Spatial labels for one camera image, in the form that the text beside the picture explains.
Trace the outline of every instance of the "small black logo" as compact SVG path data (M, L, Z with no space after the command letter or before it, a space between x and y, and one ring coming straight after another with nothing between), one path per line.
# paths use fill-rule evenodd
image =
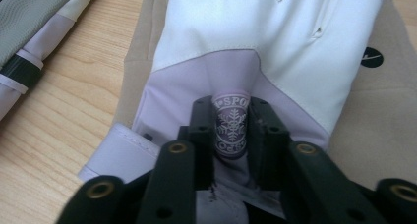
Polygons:
M367 47L362 57L361 65L367 68L380 67L384 62L384 56L380 51Z

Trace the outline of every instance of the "beige fabric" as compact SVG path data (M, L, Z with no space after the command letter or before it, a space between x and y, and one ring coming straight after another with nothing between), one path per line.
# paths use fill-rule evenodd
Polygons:
M164 26L166 3L144 0L125 59L114 123L132 126ZM380 50L385 62L376 69L360 69L329 154L350 179L369 188L387 177L417 183L417 56L392 0L385 0L369 46Z

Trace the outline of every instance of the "wooden table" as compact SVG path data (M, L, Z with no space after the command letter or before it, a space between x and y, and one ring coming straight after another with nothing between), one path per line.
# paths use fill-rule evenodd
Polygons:
M395 0L417 46L417 0ZM106 135L142 0L92 0L0 123L0 223L53 223Z

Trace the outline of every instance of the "metal grommet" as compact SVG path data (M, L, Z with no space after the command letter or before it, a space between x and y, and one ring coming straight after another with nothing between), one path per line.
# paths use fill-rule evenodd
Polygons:
M173 143L169 145L169 151L171 153L182 153L187 150L187 146L184 143Z
M410 187L397 184L392 185L390 189L394 194L401 197L402 199L410 202L417 202L417 191Z
M89 198L102 198L114 191L114 184L108 181L98 182L87 190Z
M297 144L297 150L305 154L313 154L317 151L314 147L306 143Z

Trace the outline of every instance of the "wooden surface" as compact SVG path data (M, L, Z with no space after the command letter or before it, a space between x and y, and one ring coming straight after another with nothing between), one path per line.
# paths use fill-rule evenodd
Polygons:
M417 46L417 0L394 0ZM0 123L0 223L53 223L107 133L142 0L92 0Z

